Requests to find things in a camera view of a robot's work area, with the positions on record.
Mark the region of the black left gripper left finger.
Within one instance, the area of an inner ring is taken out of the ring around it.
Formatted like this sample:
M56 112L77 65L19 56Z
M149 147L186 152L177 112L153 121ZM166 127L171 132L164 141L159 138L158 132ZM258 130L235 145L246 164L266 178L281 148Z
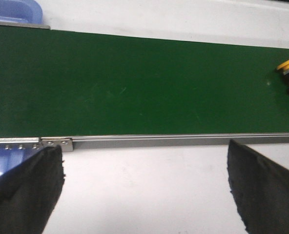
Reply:
M0 176L0 234L41 234L64 185L62 149L46 147Z

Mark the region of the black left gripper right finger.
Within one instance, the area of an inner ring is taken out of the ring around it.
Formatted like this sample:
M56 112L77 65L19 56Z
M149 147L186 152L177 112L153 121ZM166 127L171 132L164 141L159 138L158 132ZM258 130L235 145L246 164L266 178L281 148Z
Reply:
M289 234L289 169L234 140L228 182L249 234Z

